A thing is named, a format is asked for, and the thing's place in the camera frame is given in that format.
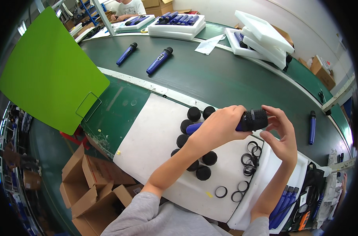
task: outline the white foam sheet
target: white foam sheet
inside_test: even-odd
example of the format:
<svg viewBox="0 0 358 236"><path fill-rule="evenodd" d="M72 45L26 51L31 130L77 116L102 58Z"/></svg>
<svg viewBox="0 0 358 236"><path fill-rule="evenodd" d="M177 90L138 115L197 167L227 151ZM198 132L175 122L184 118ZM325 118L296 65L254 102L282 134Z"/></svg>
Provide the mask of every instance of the white foam sheet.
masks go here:
<svg viewBox="0 0 358 236"><path fill-rule="evenodd" d="M200 27L198 27L197 31L193 34L183 33L183 32L165 32L165 31L151 31L148 30L148 34L150 36L160 36L160 37L169 37L175 39L185 39L185 40L193 40L193 38L200 33L206 26L206 23L203 22Z"/></svg>
<svg viewBox="0 0 358 236"><path fill-rule="evenodd" d="M284 50L281 50L280 48L278 48L276 46L272 46L269 44L259 42L259 40L255 37L255 35L246 26L244 26L242 28L242 34L249 37L250 39L254 40L255 42L258 42L265 49L267 49L273 55L275 55L279 60L285 60L285 58L287 57L287 52L285 52Z"/></svg>
<svg viewBox="0 0 358 236"><path fill-rule="evenodd" d="M172 150L177 148L176 139L181 134L180 124L187 119L187 111L186 106L150 94L121 142L120 154L115 154L113 162L145 184L153 171L168 160ZM163 197L200 215L227 222L238 206L238 203L231 200L231 194L237 191L241 181L251 179L243 174L241 156L247 152L247 144L252 140L260 146L263 144L260 139L248 136L245 140L235 140L214 149L218 161L210 166L212 175L208 180L200 181L195 172L185 171L163 193ZM228 189L227 196L222 199L214 195L219 186Z"/></svg>
<svg viewBox="0 0 358 236"><path fill-rule="evenodd" d="M252 31L260 42L274 45L289 53L294 52L295 49L267 21L238 10L235 11L235 16Z"/></svg>
<svg viewBox="0 0 358 236"><path fill-rule="evenodd" d="M284 69L286 66L286 61L284 59L279 59L272 52L267 50L265 47L260 45L258 41L254 41L250 39L248 36L243 37L243 42L247 44L249 47L255 49L257 52L265 55L273 64L275 64L279 69Z"/></svg>
<svg viewBox="0 0 358 236"><path fill-rule="evenodd" d="M242 31L238 29L231 29L226 28L225 33L227 36L227 39L229 40L231 49L233 50L234 55L244 56L244 57L252 57L260 60L270 61L266 56L263 54L258 53L257 51L247 49L247 48L241 48L239 46L238 40L234 36L234 32L241 33Z"/></svg>
<svg viewBox="0 0 358 236"><path fill-rule="evenodd" d="M130 21L130 20L133 20L134 18L136 17L139 17L139 16L134 16L134 17L131 17L129 18L128 20L126 21L122 21L122 22L117 22L117 23L114 23L112 24L113 26L113 29L116 31L124 31L124 30L138 30L139 28L141 28L142 26L144 26L146 23L148 23L149 21L151 21L152 19L155 18L154 15L146 15L147 19L139 22L138 24L136 25L129 25L129 26L126 26L125 23Z"/></svg>
<svg viewBox="0 0 358 236"><path fill-rule="evenodd" d="M255 205L260 194L263 192L265 187L268 185L268 183L271 181L272 177L275 175L276 171L280 167L282 161L273 153L271 147L269 145L266 145L266 143L264 143L263 145L260 159L263 158L263 155L264 156L267 155L269 157L268 162L266 163L264 168L257 169L256 173L254 174L254 178L255 175L258 174L258 172L260 171L262 171L264 174L259 177L260 182L259 184L256 185L256 189L254 189L253 191L249 190L246 192L246 195L244 196L243 200L239 204L238 208L235 210L235 213L227 222L228 226L231 229L236 229L236 230L247 229L251 220L250 211L252 207ZM306 175L306 169L307 169L307 159L301 154L298 154L297 164L292 175L289 178L288 185L293 187L298 187L301 190ZM285 223L287 222L294 207L295 205L292 205L288 214L285 216L283 221L276 229L271 229L269 231L271 234L280 233L281 229L284 227Z"/></svg>

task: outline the white foam tray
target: white foam tray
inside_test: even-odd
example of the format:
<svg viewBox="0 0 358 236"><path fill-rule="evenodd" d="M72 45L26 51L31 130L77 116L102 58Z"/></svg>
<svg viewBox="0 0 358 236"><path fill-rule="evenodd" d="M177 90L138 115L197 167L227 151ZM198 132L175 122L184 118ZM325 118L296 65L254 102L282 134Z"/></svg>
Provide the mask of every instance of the white foam tray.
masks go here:
<svg viewBox="0 0 358 236"><path fill-rule="evenodd" d="M132 20L132 19L134 19L136 17L139 17L139 16L130 17L126 21L117 22L117 23L112 24L113 29L115 30L115 32L116 31L124 31L124 30L138 30L139 28L144 26L146 23L148 23L149 21L151 21L152 19L155 18L154 15L146 15L147 19L139 22L136 25L129 25L129 26L125 25L126 22L128 22L128 21L130 21L130 20Z"/></svg>
<svg viewBox="0 0 358 236"><path fill-rule="evenodd" d="M235 55L244 56L244 57L253 57L256 59L260 59L260 60L270 61L268 58L266 58L264 55L258 53L257 51L246 49L246 48L241 48L239 46L238 40L234 36L234 32L238 32L238 34L241 33L241 31L238 29L227 28L225 30L227 39L229 40L231 49L233 50L233 53Z"/></svg>
<svg viewBox="0 0 358 236"><path fill-rule="evenodd" d="M190 14L179 14L179 15L188 15L188 16L199 16L199 19L195 22L194 25L155 25L158 22L158 19L153 21L153 23L148 25L149 31L164 31L164 32L181 32L187 34L193 34L198 31L202 26L202 23L205 21L204 15L190 15Z"/></svg>
<svg viewBox="0 0 358 236"><path fill-rule="evenodd" d="M254 40L258 44L262 45L265 49L267 49L274 56L276 56L277 59L284 60L287 57L287 52L285 52L284 50L281 50L280 48L278 48L276 46L272 46L272 45L260 42L246 26L244 26L242 28L242 34L249 37L250 39Z"/></svg>
<svg viewBox="0 0 358 236"><path fill-rule="evenodd" d="M268 49L260 45L258 42L250 39L248 36L243 37L243 42L255 49L257 52L265 55L273 64L275 64L279 69L284 69L286 66L286 61L284 59L277 58L273 53L271 53Z"/></svg>
<svg viewBox="0 0 358 236"><path fill-rule="evenodd" d="M247 229L251 220L250 211L252 207L255 205L260 194L271 181L276 171L279 169L281 162L282 161L275 155L275 153L273 153L271 146L264 142L262 147L262 153L259 158L260 165L257 168L253 178L251 179L250 188L244 195L237 209L234 211L234 214L231 216L230 220L227 222L228 226L231 229ZM296 167L293 170L293 173L288 181L289 186L298 187L300 189L299 193L297 193L296 195L296 199L298 199L300 191L302 189L302 185L306 175L306 169L307 158L305 158L301 153L298 152ZM282 220L282 222L276 229L271 229L269 231L271 234L280 233L281 229L284 227L285 223L290 217L290 214L292 213L294 207L295 205L293 204L285 218Z"/></svg>
<svg viewBox="0 0 358 236"><path fill-rule="evenodd" d="M289 53L294 52L295 49L267 21L238 10L235 11L235 16L252 31L260 42L274 45Z"/></svg>
<svg viewBox="0 0 358 236"><path fill-rule="evenodd" d="M193 38L200 33L206 26L206 23L203 22L202 25L197 29L197 31L193 34L183 33L183 32L165 32L165 31L150 31L150 36L160 36L160 37L169 37L175 39L185 39L185 40L193 40Z"/></svg>

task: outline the forearm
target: forearm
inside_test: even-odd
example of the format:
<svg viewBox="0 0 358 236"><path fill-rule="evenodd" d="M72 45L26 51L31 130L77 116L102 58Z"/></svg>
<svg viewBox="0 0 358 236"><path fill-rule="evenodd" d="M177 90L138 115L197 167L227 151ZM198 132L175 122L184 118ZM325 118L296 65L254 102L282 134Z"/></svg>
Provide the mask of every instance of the forearm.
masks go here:
<svg viewBox="0 0 358 236"><path fill-rule="evenodd" d="M191 147L189 141L175 155L158 167L149 177L143 191L162 195L201 154Z"/></svg>
<svg viewBox="0 0 358 236"><path fill-rule="evenodd" d="M282 162L276 174L260 194L251 210L251 222L260 216L268 217L279 202L288 180L296 166L296 162Z"/></svg>

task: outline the open cardboard box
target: open cardboard box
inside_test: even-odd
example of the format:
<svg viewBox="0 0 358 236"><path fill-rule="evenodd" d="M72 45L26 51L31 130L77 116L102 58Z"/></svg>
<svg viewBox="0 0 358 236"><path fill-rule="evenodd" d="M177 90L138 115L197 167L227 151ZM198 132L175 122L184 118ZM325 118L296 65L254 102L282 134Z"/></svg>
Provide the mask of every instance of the open cardboard box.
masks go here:
<svg viewBox="0 0 358 236"><path fill-rule="evenodd" d="M62 169L59 190L75 219L108 193L106 186L112 188L119 184L135 184L135 181L115 163L85 155L81 144Z"/></svg>
<svg viewBox="0 0 358 236"><path fill-rule="evenodd" d="M112 190L112 187L112 182L105 186L99 195L99 199L85 209L82 215L72 220L83 236L100 236L104 229L118 217L113 205L118 200L121 201L124 207L127 207L132 202L132 195L123 185L114 190Z"/></svg>

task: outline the cardboard box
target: cardboard box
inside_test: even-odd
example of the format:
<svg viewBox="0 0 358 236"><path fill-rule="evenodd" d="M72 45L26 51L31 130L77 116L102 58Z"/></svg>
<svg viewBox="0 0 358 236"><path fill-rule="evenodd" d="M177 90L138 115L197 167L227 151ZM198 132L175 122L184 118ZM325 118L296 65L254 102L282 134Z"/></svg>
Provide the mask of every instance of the cardboard box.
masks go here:
<svg viewBox="0 0 358 236"><path fill-rule="evenodd" d="M166 6L165 8L160 8L158 6L158 7L147 8L145 10L146 10L147 15L154 15L155 17L162 16L163 14L165 14L167 12L174 11L171 3L168 6Z"/></svg>
<svg viewBox="0 0 358 236"><path fill-rule="evenodd" d="M73 219L73 224L83 236L100 236L103 230L118 217L113 208L117 199L127 207L133 198L123 185L113 191L108 186L104 187L99 200L84 210L82 215Z"/></svg>
<svg viewBox="0 0 358 236"><path fill-rule="evenodd" d="M186 14L188 12L190 12L192 9L185 9L185 10L174 10L177 11L179 14Z"/></svg>
<svg viewBox="0 0 358 236"><path fill-rule="evenodd" d="M160 8L165 8L169 4L172 4L172 1L173 0L142 0L142 3L143 6L145 7L145 10L147 11L147 8L149 7L159 6Z"/></svg>
<svg viewBox="0 0 358 236"><path fill-rule="evenodd" d="M24 170L23 183L25 189L39 190L41 187L41 177L39 173Z"/></svg>
<svg viewBox="0 0 358 236"><path fill-rule="evenodd" d="M279 32L279 34L281 34L281 36L283 36L283 37L285 38L285 40L287 40L288 43L289 43L292 47L294 47L293 41L292 41L292 39L290 38L290 36L289 36L289 34L288 34L287 32L285 32L284 30L282 30L282 29L280 29L280 28L278 28L278 27L276 27L276 26L274 26L274 25L272 25L272 27L274 27L275 30L276 30L277 32Z"/></svg>
<svg viewBox="0 0 358 236"><path fill-rule="evenodd" d="M81 144L62 169L59 191L66 207L72 208L74 219L83 214L82 204L88 207L95 204L104 195L103 189L115 184L135 184L135 181L115 163L85 155Z"/></svg>
<svg viewBox="0 0 358 236"><path fill-rule="evenodd" d="M323 85L330 91L335 86L335 80L333 78L333 73L328 74L327 71L322 67L322 64L317 57L313 58L310 71L315 74L316 77L323 83Z"/></svg>
<svg viewBox="0 0 358 236"><path fill-rule="evenodd" d="M308 66L307 66L307 64L306 64L306 62L302 59L302 58L298 58L298 61L301 63L301 64L303 64L306 68L309 68Z"/></svg>

